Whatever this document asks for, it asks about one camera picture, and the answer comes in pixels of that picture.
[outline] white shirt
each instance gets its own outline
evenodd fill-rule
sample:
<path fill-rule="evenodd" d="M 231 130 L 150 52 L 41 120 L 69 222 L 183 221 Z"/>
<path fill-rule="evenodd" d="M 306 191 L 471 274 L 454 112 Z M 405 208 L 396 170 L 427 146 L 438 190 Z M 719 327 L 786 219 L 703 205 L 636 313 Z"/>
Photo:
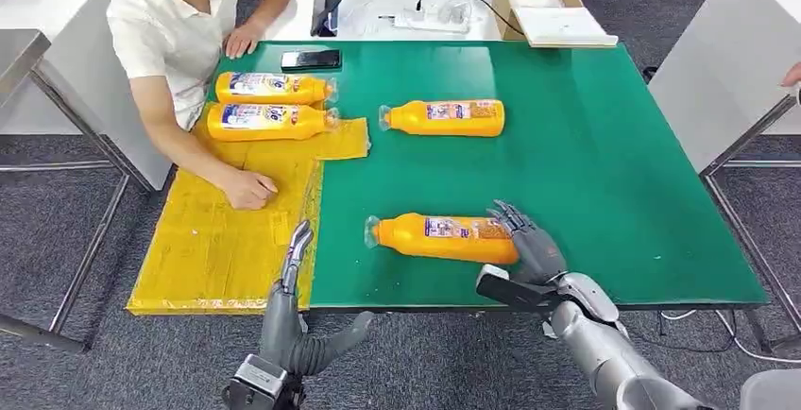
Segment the white shirt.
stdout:
<path fill-rule="evenodd" d="M 128 78 L 167 78 L 178 124 L 203 110 L 206 86 L 234 29 L 237 0 L 209 0 L 211 14 L 183 0 L 111 0 L 106 16 Z"/>

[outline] robot thumb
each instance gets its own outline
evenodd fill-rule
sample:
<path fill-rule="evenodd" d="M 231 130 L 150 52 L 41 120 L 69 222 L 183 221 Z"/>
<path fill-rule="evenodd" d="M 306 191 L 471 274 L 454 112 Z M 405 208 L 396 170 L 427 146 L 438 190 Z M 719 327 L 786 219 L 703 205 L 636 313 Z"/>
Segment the robot thumb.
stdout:
<path fill-rule="evenodd" d="M 304 334 L 292 348 L 287 370 L 298 375 L 316 375 L 336 358 L 362 342 L 374 315 L 363 312 L 345 330 L 326 338 Z"/>

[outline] man's arm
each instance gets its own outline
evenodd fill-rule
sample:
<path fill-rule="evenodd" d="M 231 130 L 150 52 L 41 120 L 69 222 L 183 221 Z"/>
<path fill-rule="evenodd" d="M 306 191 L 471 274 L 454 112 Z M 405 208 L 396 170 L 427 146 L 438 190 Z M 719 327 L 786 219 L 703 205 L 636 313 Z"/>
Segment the man's arm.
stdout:
<path fill-rule="evenodd" d="M 166 77 L 135 77 L 130 90 L 153 144 L 175 164 L 222 190 L 234 209 L 261 209 L 278 192 L 271 178 L 219 161 L 179 127 Z"/>
<path fill-rule="evenodd" d="M 252 53 L 267 27 L 286 9 L 289 0 L 262 0 L 247 21 L 231 32 L 226 41 L 225 55 L 231 59 Z"/>

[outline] silver robotic arm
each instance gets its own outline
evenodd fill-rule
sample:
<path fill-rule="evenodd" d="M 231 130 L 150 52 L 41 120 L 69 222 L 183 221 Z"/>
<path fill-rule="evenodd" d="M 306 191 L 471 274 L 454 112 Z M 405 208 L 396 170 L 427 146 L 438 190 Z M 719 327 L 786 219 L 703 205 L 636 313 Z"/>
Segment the silver robotic arm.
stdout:
<path fill-rule="evenodd" d="M 303 253 L 312 241 L 309 222 L 301 222 L 289 243 L 281 275 L 264 310 L 259 354 L 250 354 L 223 390 L 231 410 L 293 410 L 303 402 L 302 378 L 316 375 L 362 341 L 373 314 L 364 312 L 346 330 L 331 337 L 305 333 L 295 295 Z"/>
<path fill-rule="evenodd" d="M 502 201 L 489 210 L 512 237 L 520 255 L 514 279 L 485 265 L 476 291 L 516 309 L 542 311 L 555 335 L 605 408 L 618 410 L 709 409 L 666 380 L 631 344 L 618 308 L 591 277 L 568 272 L 548 232 Z"/>

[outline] bottle label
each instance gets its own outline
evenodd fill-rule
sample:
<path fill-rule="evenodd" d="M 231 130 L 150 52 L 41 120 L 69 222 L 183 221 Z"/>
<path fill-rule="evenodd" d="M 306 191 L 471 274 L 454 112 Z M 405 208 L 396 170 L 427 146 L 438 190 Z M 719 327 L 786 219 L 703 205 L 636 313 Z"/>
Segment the bottle label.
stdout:
<path fill-rule="evenodd" d="M 425 235 L 442 238 L 507 239 L 509 234 L 494 218 L 459 219 L 427 217 Z"/>
<path fill-rule="evenodd" d="M 222 125 L 227 129 L 273 129 L 298 122 L 298 107 L 283 105 L 226 105 Z"/>
<path fill-rule="evenodd" d="M 296 91 L 296 86 L 298 79 L 291 81 L 286 75 L 237 72 L 230 77 L 229 89 L 234 95 L 272 95 Z"/>
<path fill-rule="evenodd" d="M 426 105 L 426 113 L 431 120 L 470 119 L 496 115 L 493 100 L 429 103 Z"/>

